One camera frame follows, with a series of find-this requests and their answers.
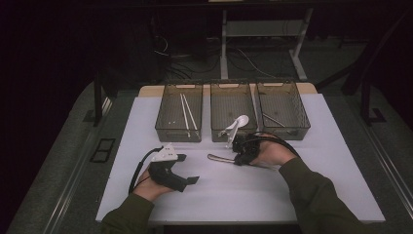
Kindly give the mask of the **brown translucent plastic basket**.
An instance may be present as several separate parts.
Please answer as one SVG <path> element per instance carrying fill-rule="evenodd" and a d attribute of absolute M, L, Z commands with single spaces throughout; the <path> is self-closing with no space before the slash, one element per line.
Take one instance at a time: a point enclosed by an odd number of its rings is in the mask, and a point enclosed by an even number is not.
<path fill-rule="evenodd" d="M 255 91 L 259 130 L 283 140 L 303 140 L 311 124 L 296 84 L 259 82 Z M 279 120 L 285 128 L 265 118 L 262 113 Z"/>
<path fill-rule="evenodd" d="M 185 128 L 180 94 L 184 94 L 186 96 L 199 128 L 197 131 L 195 131 L 191 120 L 188 120 L 189 130 L 191 134 L 190 138 L 188 138 Z M 202 117 L 202 85 L 165 85 L 155 125 L 158 138 L 161 142 L 201 142 L 203 123 Z"/>
<path fill-rule="evenodd" d="M 255 132 L 257 121 L 250 86 L 247 83 L 210 85 L 210 126 L 213 142 L 227 141 L 230 131 L 223 131 L 242 115 L 248 117 L 248 122 L 239 127 L 237 134 L 247 135 Z"/>

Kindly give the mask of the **black metal stand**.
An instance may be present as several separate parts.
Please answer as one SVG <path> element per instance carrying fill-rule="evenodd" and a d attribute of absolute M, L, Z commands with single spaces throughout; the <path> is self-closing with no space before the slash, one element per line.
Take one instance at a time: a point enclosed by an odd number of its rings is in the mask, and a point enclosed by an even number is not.
<path fill-rule="evenodd" d="M 361 82 L 360 116 L 367 126 L 373 123 L 385 123 L 386 119 L 379 108 L 370 107 L 371 83 L 368 80 Z"/>
<path fill-rule="evenodd" d="M 97 71 L 94 75 L 94 126 L 97 127 L 103 117 L 103 104 L 110 97 L 110 84 L 105 74 Z"/>

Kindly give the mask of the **person's right hand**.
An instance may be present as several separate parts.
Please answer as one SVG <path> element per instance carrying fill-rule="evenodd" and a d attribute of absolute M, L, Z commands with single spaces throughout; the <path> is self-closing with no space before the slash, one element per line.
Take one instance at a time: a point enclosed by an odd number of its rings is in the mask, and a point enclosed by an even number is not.
<path fill-rule="evenodd" d="M 296 158 L 287 147 L 269 140 L 260 142 L 258 156 L 250 162 L 251 165 L 282 166 Z"/>

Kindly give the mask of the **white table mat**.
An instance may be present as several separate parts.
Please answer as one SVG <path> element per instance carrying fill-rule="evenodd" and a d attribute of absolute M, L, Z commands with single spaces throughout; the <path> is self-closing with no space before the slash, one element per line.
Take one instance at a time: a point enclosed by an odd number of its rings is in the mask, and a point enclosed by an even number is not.
<path fill-rule="evenodd" d="M 291 144 L 313 171 L 330 178 L 338 197 L 363 222 L 381 222 L 384 216 L 368 188 L 333 116 L 320 94 L 302 97 L 311 128 L 303 140 Z M 155 122 L 159 97 L 137 97 L 115 157 L 96 217 L 102 219 L 127 197 L 131 177 L 145 154 L 160 146 Z M 150 216 L 153 224 L 291 223 L 296 215 L 288 187 L 277 171 L 236 166 L 209 160 L 208 154 L 232 159 L 222 143 L 213 142 L 210 126 L 203 125 L 202 141 L 178 143 L 187 155 L 172 170 L 183 177 L 198 176 L 183 192 L 159 198 Z"/>

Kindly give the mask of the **silver metal fork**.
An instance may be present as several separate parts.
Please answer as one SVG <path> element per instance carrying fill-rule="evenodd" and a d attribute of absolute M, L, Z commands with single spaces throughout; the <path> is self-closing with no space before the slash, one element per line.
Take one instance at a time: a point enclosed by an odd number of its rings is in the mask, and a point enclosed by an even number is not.
<path fill-rule="evenodd" d="M 246 164 L 246 163 L 238 163 L 235 159 L 220 157 L 220 156 L 216 156 L 216 155 L 213 155 L 213 154 L 208 154 L 207 158 L 209 160 L 216 161 L 216 162 L 230 163 L 230 164 L 234 164 L 234 165 L 237 165 L 237 166 L 251 166 L 251 167 L 255 167 L 255 168 L 269 169 L 269 170 L 273 170 L 273 171 L 276 171 L 281 167 L 281 166 L 271 166 L 271 165 L 268 165 L 268 164 L 251 165 L 251 164 Z"/>

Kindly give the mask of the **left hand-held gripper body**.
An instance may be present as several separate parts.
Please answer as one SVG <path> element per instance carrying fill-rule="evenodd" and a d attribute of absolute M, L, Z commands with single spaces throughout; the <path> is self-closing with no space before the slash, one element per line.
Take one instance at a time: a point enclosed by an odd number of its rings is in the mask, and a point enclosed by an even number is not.
<path fill-rule="evenodd" d="M 187 178 L 174 174 L 171 169 L 177 163 L 177 154 L 171 144 L 165 145 L 151 159 L 148 172 L 158 184 L 183 192 L 188 185 Z"/>

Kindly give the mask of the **person's left hand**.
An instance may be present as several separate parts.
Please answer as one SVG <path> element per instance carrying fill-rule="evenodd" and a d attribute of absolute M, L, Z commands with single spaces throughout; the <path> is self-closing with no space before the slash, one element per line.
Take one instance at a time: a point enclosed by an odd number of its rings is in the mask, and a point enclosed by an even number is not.
<path fill-rule="evenodd" d="M 147 170 L 145 170 L 139 177 L 137 184 L 132 191 L 133 194 L 138 195 L 150 202 L 154 202 L 161 195 L 169 192 L 172 192 L 172 189 L 155 182 Z"/>

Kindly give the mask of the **white metal desk frame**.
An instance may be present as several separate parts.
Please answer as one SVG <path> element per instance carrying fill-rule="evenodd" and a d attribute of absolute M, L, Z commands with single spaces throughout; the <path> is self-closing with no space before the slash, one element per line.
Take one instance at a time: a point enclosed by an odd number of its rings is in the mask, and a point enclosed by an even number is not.
<path fill-rule="evenodd" d="M 295 37 L 296 44 L 290 49 L 289 56 L 300 81 L 308 79 L 299 55 L 303 46 L 307 29 L 310 25 L 314 9 L 306 10 L 302 19 L 270 19 L 270 20 L 228 20 L 228 12 L 222 12 L 220 75 L 228 79 L 227 38 L 235 37 Z"/>

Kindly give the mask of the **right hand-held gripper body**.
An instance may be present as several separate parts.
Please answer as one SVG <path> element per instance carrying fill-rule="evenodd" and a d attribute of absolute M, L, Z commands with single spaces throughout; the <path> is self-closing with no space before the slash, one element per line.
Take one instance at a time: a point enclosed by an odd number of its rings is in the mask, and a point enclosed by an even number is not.
<path fill-rule="evenodd" d="M 241 149 L 239 152 L 235 152 L 237 155 L 244 155 L 247 164 L 250 164 L 259 153 L 259 139 L 254 133 L 250 134 L 241 134 L 240 128 L 235 128 L 236 121 L 234 121 L 230 126 L 226 127 L 224 130 L 220 131 L 217 136 L 218 137 L 226 137 L 227 138 L 227 147 L 232 149 L 232 141 L 235 136 L 242 136 L 243 142 L 241 144 Z"/>

